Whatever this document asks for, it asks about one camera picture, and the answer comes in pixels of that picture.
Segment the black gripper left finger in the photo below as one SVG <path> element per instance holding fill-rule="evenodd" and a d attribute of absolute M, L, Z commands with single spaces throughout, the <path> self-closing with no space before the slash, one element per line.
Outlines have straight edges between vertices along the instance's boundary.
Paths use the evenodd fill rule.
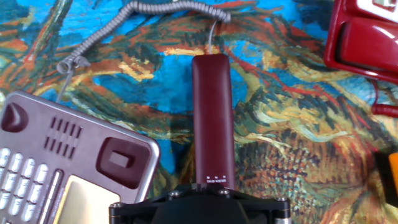
<path fill-rule="evenodd" d="M 123 202 L 112 203 L 108 208 L 109 224 L 132 223 L 133 219 L 137 216 L 153 215 L 166 202 L 192 194 L 198 189 L 198 184 L 178 185 L 169 192 L 144 200 L 143 202 L 132 204 Z"/>

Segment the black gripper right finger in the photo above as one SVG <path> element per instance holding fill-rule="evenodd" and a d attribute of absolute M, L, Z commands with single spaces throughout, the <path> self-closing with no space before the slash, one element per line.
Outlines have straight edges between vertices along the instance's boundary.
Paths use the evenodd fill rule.
<path fill-rule="evenodd" d="M 226 187 L 217 187 L 214 193 L 222 198 L 221 213 L 231 223 L 291 223 L 288 196 L 259 198 Z"/>

